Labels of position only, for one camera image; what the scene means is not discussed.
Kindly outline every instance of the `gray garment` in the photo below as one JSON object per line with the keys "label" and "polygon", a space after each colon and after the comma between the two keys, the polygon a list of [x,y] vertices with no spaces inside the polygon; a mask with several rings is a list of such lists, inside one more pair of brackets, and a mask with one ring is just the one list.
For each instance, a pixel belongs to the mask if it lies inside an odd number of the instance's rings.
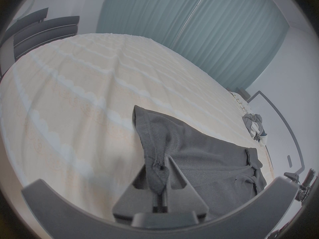
{"label": "gray garment", "polygon": [[245,126],[248,129],[251,137],[254,137],[254,135],[252,135],[252,133],[251,133],[251,124],[252,124],[252,122],[256,122],[257,125],[258,125],[258,130],[259,130],[258,136],[260,136],[263,133],[263,130],[264,130],[263,125],[262,125],[263,119],[261,118],[261,116],[259,114],[255,114],[255,115],[245,114],[242,117],[242,120],[244,121]]}
{"label": "gray garment", "polygon": [[133,124],[144,149],[146,179],[151,190],[165,189],[170,155],[209,206],[211,219],[252,199],[265,188],[255,148],[207,136],[183,121],[135,106]]}

